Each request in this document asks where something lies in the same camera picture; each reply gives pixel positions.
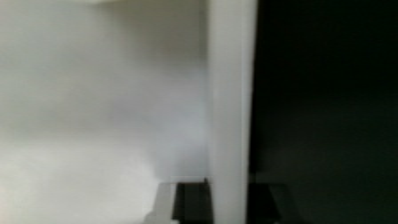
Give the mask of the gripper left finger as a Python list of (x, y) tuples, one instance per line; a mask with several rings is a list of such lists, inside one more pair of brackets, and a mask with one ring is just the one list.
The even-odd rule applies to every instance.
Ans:
[(143, 224), (211, 224), (211, 189), (200, 182), (161, 183)]

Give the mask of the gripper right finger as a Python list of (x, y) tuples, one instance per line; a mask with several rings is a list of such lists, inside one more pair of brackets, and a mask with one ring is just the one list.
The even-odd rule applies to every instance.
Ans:
[(303, 188), (248, 175), (246, 224), (309, 224), (302, 211)]

